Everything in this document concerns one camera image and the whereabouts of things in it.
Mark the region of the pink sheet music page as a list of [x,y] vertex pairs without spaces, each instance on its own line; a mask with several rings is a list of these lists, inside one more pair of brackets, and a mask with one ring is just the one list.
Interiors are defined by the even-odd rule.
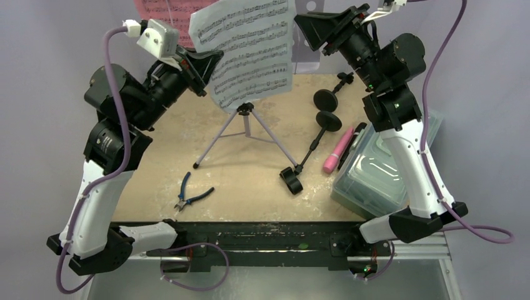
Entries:
[[141,19],[164,21],[179,31],[180,45],[193,48],[188,33],[191,14],[215,2],[215,0],[137,0],[134,1],[134,5]]

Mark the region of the white sheet music page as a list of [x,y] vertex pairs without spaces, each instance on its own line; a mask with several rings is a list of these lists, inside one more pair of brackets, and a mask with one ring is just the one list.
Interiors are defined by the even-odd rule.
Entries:
[[293,88],[294,1],[216,1],[191,14],[198,52],[221,50],[209,80],[213,102],[226,113]]

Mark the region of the lilac music stand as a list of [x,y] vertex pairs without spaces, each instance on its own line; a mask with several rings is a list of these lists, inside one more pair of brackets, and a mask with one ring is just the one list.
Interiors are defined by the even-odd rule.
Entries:
[[[294,46],[297,42],[299,42],[300,36],[297,35],[294,25],[294,31],[293,31],[293,37],[294,37]],[[293,75],[296,73],[296,63],[293,62],[292,57],[292,65],[293,65]],[[281,151],[284,153],[284,155],[291,161],[294,161],[294,158],[288,153],[287,149],[279,142],[278,138],[271,132],[271,130],[268,128],[268,126],[263,122],[263,120],[259,117],[259,115],[256,114],[255,110],[253,109],[253,102],[246,102],[239,107],[237,107],[234,111],[228,112],[229,113],[229,119],[225,122],[223,127],[220,129],[220,131],[217,133],[217,135],[214,137],[214,140],[217,141],[220,138],[223,138],[224,131],[227,128],[227,126],[231,123],[231,121],[234,119],[234,117],[237,114],[240,114],[243,117],[244,120],[244,131],[242,131],[242,134],[245,135],[247,138],[252,138],[253,135],[251,134],[251,128],[250,128],[250,121],[249,117],[250,115],[254,115],[255,119],[260,123],[262,128],[269,134],[269,142],[276,144],[279,146]]]

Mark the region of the pink toy microphone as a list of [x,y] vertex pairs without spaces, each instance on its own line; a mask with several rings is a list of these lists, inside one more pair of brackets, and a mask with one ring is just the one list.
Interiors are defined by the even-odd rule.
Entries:
[[343,154],[348,142],[353,137],[353,134],[354,134],[354,128],[350,127],[341,136],[340,140],[337,142],[336,146],[334,147],[332,153],[327,157],[327,159],[325,160],[322,166],[322,170],[326,174],[331,174],[335,170],[335,168],[338,165],[339,158]]

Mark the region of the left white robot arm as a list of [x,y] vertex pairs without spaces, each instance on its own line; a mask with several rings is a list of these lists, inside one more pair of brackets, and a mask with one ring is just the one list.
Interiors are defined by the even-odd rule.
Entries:
[[138,81],[118,64],[112,65],[122,99],[131,145],[126,147],[114,97],[105,69],[91,76],[84,100],[95,108],[97,123],[84,148],[79,201],[60,233],[47,239],[56,254],[70,255],[69,267],[79,276],[117,269],[129,256],[164,249],[172,256],[186,249],[186,238],[175,221],[143,226],[118,226],[111,220],[121,194],[151,144],[148,132],[185,91],[206,95],[213,72],[224,54],[221,50],[197,52],[179,47],[178,67],[156,61]]

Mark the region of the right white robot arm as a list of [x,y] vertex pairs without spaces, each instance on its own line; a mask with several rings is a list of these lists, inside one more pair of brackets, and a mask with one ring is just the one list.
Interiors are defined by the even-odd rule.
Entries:
[[409,82],[426,70],[425,47],[402,33],[380,46],[369,6],[343,12],[298,14],[294,22],[313,51],[340,53],[366,87],[367,118],[391,152],[409,202],[404,209],[355,227],[352,249],[366,254],[381,241],[411,243],[430,236],[468,213],[444,187],[426,142],[428,123]]

